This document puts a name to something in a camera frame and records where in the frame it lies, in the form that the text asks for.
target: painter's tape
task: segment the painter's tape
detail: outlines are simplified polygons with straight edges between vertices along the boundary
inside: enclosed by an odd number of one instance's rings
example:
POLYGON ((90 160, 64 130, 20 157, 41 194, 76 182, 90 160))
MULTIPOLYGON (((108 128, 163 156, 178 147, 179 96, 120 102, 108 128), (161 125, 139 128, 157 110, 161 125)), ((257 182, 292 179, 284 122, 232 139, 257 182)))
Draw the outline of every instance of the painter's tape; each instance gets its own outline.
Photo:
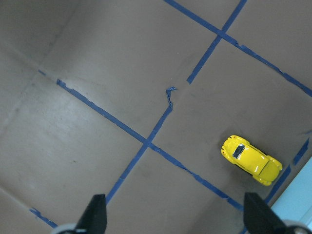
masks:
POLYGON ((67 92, 69 92, 70 94, 72 94, 73 96, 77 97, 80 101, 82 101, 83 103, 85 103, 86 105, 88 105, 89 107, 91 107, 93 110, 95 110, 96 112, 98 112, 100 115, 104 116, 105 118, 107 118, 109 121, 111 121, 112 123, 116 124, 119 128, 121 128, 122 130, 124 130, 125 132, 127 132, 128 134, 130 134, 131 136, 133 136, 135 139, 137 139, 138 141, 144 143, 145 138, 143 136, 141 136, 139 133, 137 133, 136 131, 134 131, 133 129, 131 129, 130 127, 128 127, 126 124, 122 123, 119 119, 115 118, 114 116, 112 116, 110 113, 108 113, 107 111, 103 110, 102 108, 96 106, 93 102, 89 101, 88 98, 86 98, 85 96, 83 96, 82 94, 80 94, 78 91, 76 91, 75 89, 70 89, 68 87, 66 87, 66 83, 61 81, 60 79, 57 80, 57 85, 59 85, 60 87, 62 87, 63 89, 65 89, 67 92))
POLYGON ((46 76, 46 74, 42 70, 38 70, 38 72, 46 76))
MULTIPOLYGON (((224 24, 224 26, 222 27, 222 31, 226 32, 231 24, 234 22, 234 20, 236 19, 236 17, 238 16, 239 12, 243 9, 245 3, 247 2, 247 0, 241 0, 239 2, 239 4, 237 5, 237 7, 235 8, 235 10, 232 12, 231 16, 229 17, 229 19, 226 21, 226 23, 224 24)), ((207 49, 207 51, 204 53, 204 55, 202 56, 202 58, 200 59, 200 61, 198 62, 198 64, 196 65, 196 67, 194 68, 194 70, 192 71, 192 73, 190 74, 190 76, 187 78, 187 82, 189 84, 191 84, 193 82, 193 80, 195 79, 195 77, 197 76, 197 74, 199 73, 199 71, 201 70, 201 68, 204 66, 204 64, 206 63, 206 61, 208 60, 208 58, 210 57, 210 55, 213 53, 213 51, 215 50, 216 46, 219 44, 219 42, 221 41, 221 38, 219 35, 214 39, 214 41, 211 43, 211 45, 209 46, 209 48, 207 49)))
POLYGON ((166 120, 167 116, 172 112, 173 105, 172 105, 170 98, 171 98, 171 91, 173 91, 173 90, 176 90, 176 88, 170 87, 166 90, 167 99, 168 99, 168 107, 167 107, 166 111, 161 116, 161 118, 159 119, 159 121, 157 122, 155 127, 153 128, 152 132, 148 136, 148 138, 144 141, 142 147, 139 149, 136 156, 131 160, 131 162, 127 166, 126 170, 121 174, 121 176, 118 179, 118 181, 116 182, 116 184, 113 186, 111 191, 106 196, 106 204, 108 204, 110 202, 110 200, 113 198, 113 196, 115 195, 117 190, 120 188, 120 186, 122 185, 122 183, 124 182, 126 177, 129 175, 130 171, 134 168, 136 163, 140 160, 142 155, 145 153, 147 148, 150 146, 151 142, 154 140, 156 134, 160 130, 160 128, 161 128, 162 124, 164 123, 164 121, 166 120))
POLYGON ((169 162, 171 162, 175 166, 187 171, 189 174, 191 174, 194 177, 194 179, 197 182, 201 183, 203 186, 205 186, 206 188, 208 188, 209 190, 211 190, 212 192, 217 194, 220 198, 227 200, 227 202, 230 203, 232 206, 234 206, 236 209, 238 209, 240 211, 242 211, 244 209, 244 207, 241 204, 239 204, 237 201, 235 201, 233 198, 231 198, 230 196, 228 196, 227 194, 225 194, 224 192, 219 190, 216 186, 212 185, 211 183, 209 183, 208 181, 206 181, 205 179, 203 179, 202 177, 200 177, 196 173, 187 169, 180 161, 178 161, 176 158, 172 157, 167 152, 163 151, 161 148, 155 146, 154 144, 151 144, 150 148, 152 150, 158 152, 166 160, 168 160, 169 162))
POLYGON ((31 208, 31 209, 29 209, 29 211, 30 211, 31 213, 33 213, 37 218, 41 219, 43 222, 45 222, 46 224, 48 224, 49 226, 51 226, 52 228, 56 228, 56 227, 58 226, 55 222, 49 220, 49 219, 46 218, 46 217, 43 217, 43 216, 41 215, 41 213, 40 213, 38 210, 36 210, 35 208, 31 208))
POLYGON ((201 17, 197 16, 196 14, 191 12, 190 10, 186 9, 184 6, 180 5, 179 3, 175 2, 174 0, 164 0, 164 1, 166 3, 168 3, 168 4, 170 4, 172 7, 174 7, 178 11, 180 11, 181 13, 185 14, 186 16, 188 16, 189 18, 193 19, 195 22, 199 23, 203 27, 205 27, 208 30, 216 33, 218 36, 220 36, 221 38, 225 39, 228 43, 232 44, 233 46, 235 46, 236 48, 240 49, 244 53, 254 57, 255 59, 259 60, 260 62, 264 63, 265 65, 271 67, 276 72, 278 72, 282 77, 284 77, 287 81, 289 81, 290 83, 296 85, 297 87, 302 89, 306 94, 308 94, 310 97, 312 97, 312 90, 310 88, 308 88, 307 86, 305 86, 301 82, 297 81, 295 78, 293 78, 289 74, 287 74, 285 72, 282 72, 278 67, 276 67, 275 65, 273 65, 272 63, 270 63, 269 61, 267 61, 266 59, 264 59, 263 57, 261 57, 260 55, 258 55, 254 51, 252 51, 251 49, 249 49, 247 46, 239 45, 237 40, 235 40, 231 36, 227 35, 224 31, 219 30, 218 28, 216 28, 212 24, 208 23, 207 21, 205 21, 201 17))
POLYGON ((293 164, 294 165, 297 165, 297 163, 301 160, 301 158, 304 155, 304 153, 308 150, 308 145, 309 145, 309 138, 303 144, 303 146, 301 147, 301 149, 299 150, 297 155, 294 157, 294 159, 293 159, 293 164))
POLYGON ((196 65, 196 67, 194 68, 194 70, 192 71, 190 76, 187 78, 186 81, 189 84, 191 84, 193 82, 193 80, 195 79, 195 77, 197 76, 197 74, 199 73, 201 68, 204 66, 204 64, 206 63, 206 61, 208 60, 210 55, 213 53, 213 51, 215 50, 215 47, 219 44, 220 41, 221 41, 221 37, 217 36, 214 39, 214 41, 211 43, 211 45, 209 46, 207 51, 204 53, 203 57, 201 57, 200 61, 198 62, 198 64, 196 65))
POLYGON ((243 9, 243 7, 246 4, 246 2, 247 2, 247 0, 241 0, 239 2, 239 4, 237 5, 237 7, 234 9, 234 11, 232 12, 231 16, 229 17, 229 19, 226 21, 226 23, 222 27, 222 30, 224 32, 226 32, 230 28, 230 26, 232 25, 234 20, 237 18, 237 16, 240 13, 240 11, 243 9))
POLYGON ((307 86, 305 86, 301 82, 297 81, 295 78, 288 75, 287 73, 282 72, 278 67, 276 67, 275 65, 273 65, 272 63, 270 63, 269 61, 267 61, 266 59, 264 59, 263 57, 261 57, 260 55, 258 55, 254 51, 252 51, 251 49, 249 49, 247 46, 238 45, 238 44, 234 44, 234 46, 237 47, 238 49, 240 49, 241 51, 245 52, 246 54, 254 57, 257 60, 259 60, 260 62, 264 63, 265 65, 271 67, 272 69, 277 71, 282 77, 284 77, 287 81, 296 85, 297 87, 302 89, 306 94, 308 94, 310 97, 312 97, 312 90, 310 88, 308 88, 307 86))
POLYGON ((246 233, 246 231, 247 231, 247 228, 246 228, 246 227, 244 227, 244 229, 242 230, 242 232, 241 232, 240 234, 245 234, 245 233, 246 233))
POLYGON ((269 203, 270 200, 273 198, 273 196, 276 194, 277 190, 281 187, 281 185, 285 182, 286 178, 291 173, 291 167, 288 165, 282 176, 277 180, 277 182, 274 184, 272 190, 270 191, 267 198, 264 200, 266 203, 269 203))

